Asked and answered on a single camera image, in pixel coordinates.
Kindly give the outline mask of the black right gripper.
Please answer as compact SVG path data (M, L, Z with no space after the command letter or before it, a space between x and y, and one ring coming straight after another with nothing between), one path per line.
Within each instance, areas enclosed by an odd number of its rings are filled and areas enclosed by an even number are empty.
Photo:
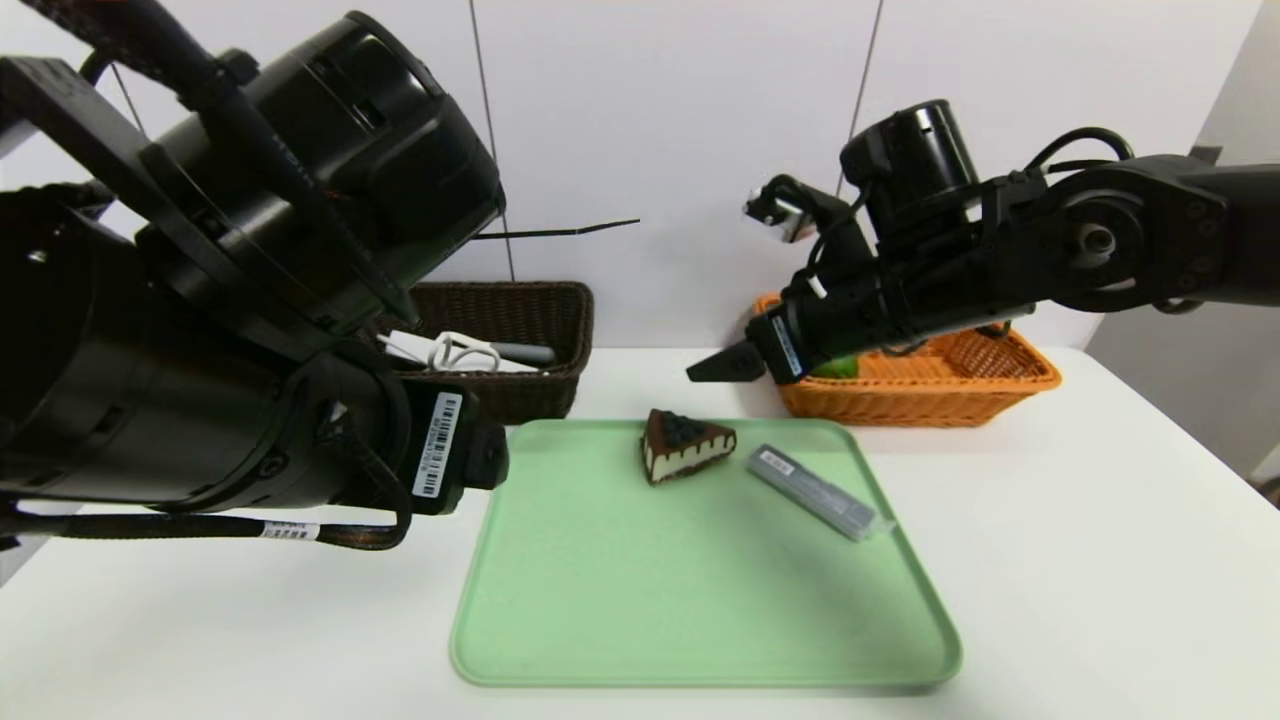
M694 383L753 383L768 369L794 384L829 361L895 340L895 290L877 273L796 272L778 302L748 323L746 340L686 369Z

